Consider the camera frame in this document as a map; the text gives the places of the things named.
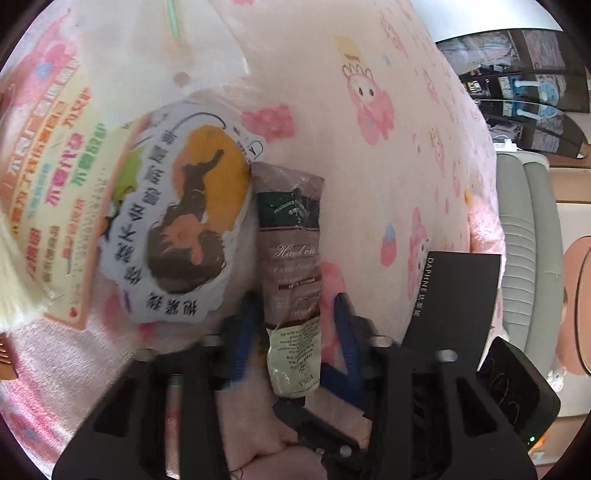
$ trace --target black box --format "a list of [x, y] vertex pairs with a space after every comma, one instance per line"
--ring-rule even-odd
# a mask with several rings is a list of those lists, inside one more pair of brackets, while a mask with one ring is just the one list
[[495, 311], [501, 256], [429, 252], [402, 346], [435, 356], [454, 350], [475, 372]]

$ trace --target cartoon character illustration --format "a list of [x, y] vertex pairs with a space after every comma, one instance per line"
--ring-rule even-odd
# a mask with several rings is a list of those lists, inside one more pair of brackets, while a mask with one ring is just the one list
[[382, 240], [380, 262], [384, 267], [389, 267], [396, 260], [396, 231], [391, 223], [386, 227], [386, 234]]
[[433, 81], [431, 80], [431, 77], [429, 76], [426, 70], [423, 70], [423, 76], [425, 77], [425, 83], [427, 84], [427, 91], [429, 92], [429, 97], [431, 97], [431, 100], [433, 100], [433, 102], [439, 105], [439, 95], [437, 94], [437, 91], [435, 90], [435, 85], [433, 85]]
[[437, 127], [431, 129], [431, 144], [433, 146], [433, 150], [435, 151], [435, 159], [437, 160], [437, 164], [445, 178], [445, 149], [443, 148], [443, 140], [441, 140], [441, 135], [439, 133], [439, 129]]
[[374, 82], [371, 70], [359, 63], [343, 66], [348, 80], [349, 95], [357, 107], [357, 123], [361, 134], [370, 145], [376, 145], [380, 135], [387, 140], [394, 129], [394, 107], [388, 93]]
[[429, 238], [427, 230], [421, 223], [421, 212], [418, 208], [413, 212], [413, 227], [410, 235], [410, 251], [408, 254], [408, 299], [412, 300], [425, 266]]
[[457, 172], [458, 168], [458, 161], [454, 158], [452, 162], [452, 187], [453, 194], [456, 196], [456, 198], [459, 198], [460, 190], [462, 189], [462, 186], [460, 185], [459, 175]]
[[392, 43], [394, 44], [394, 47], [396, 47], [396, 50], [404, 53], [406, 58], [408, 58], [408, 53], [406, 51], [406, 47], [404, 46], [404, 44], [400, 40], [400, 36], [394, 30], [394, 27], [392, 26], [392, 24], [390, 22], [388, 22], [388, 20], [386, 20], [386, 17], [384, 16], [384, 14], [382, 12], [379, 13], [379, 17], [380, 17], [380, 20], [382, 23], [382, 28], [386, 32], [386, 35], [388, 36], [388, 38], [390, 40], [392, 40]]
[[234, 229], [242, 209], [248, 165], [221, 128], [204, 125], [189, 135], [172, 177], [180, 201], [149, 230], [147, 265], [162, 290], [185, 294], [226, 265], [222, 235]]

